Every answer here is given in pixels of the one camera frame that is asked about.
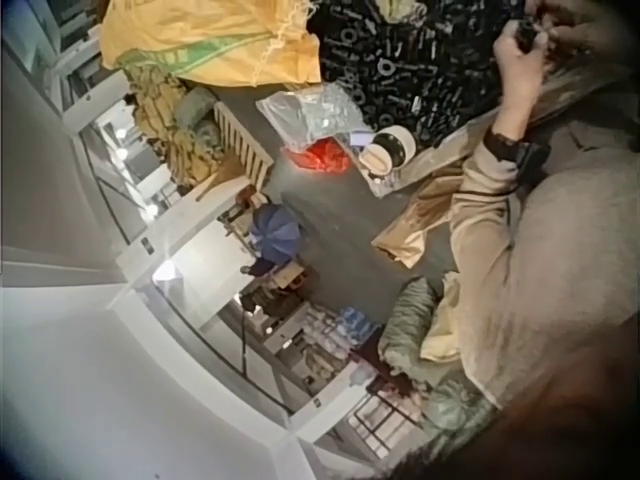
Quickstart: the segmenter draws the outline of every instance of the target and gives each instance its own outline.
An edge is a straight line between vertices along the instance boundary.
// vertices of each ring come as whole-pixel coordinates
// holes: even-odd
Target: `yellow bag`
[[[219,86],[318,83],[309,0],[111,0],[102,23],[105,67],[157,64]]]

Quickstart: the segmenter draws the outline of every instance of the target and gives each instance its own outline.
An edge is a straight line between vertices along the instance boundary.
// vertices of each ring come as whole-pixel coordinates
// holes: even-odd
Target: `umbrella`
[[[253,212],[250,233],[260,256],[278,266],[300,250],[300,225],[284,207],[265,204]]]

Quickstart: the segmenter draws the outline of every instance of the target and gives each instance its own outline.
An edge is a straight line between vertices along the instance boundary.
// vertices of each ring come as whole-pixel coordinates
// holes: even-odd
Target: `wooden slat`
[[[273,158],[222,102],[216,104],[214,118],[220,128],[223,145],[238,155],[246,176],[260,191],[275,163]]]

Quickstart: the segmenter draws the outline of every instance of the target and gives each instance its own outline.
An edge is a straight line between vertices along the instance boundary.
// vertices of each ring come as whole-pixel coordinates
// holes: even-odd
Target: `hand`
[[[517,20],[507,22],[493,45],[493,51],[502,78],[503,107],[526,112],[528,118],[542,89],[548,35],[540,32],[531,52],[525,54],[515,38],[517,29]]]
[[[552,41],[620,57],[634,43],[633,33],[611,9],[594,0],[526,0],[525,10],[542,19]]]

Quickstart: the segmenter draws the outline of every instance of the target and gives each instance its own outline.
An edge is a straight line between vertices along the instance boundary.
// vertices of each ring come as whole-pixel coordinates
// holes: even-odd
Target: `tape roll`
[[[409,130],[399,125],[383,128],[359,156],[360,163],[376,176],[389,175],[416,154],[416,141]]]

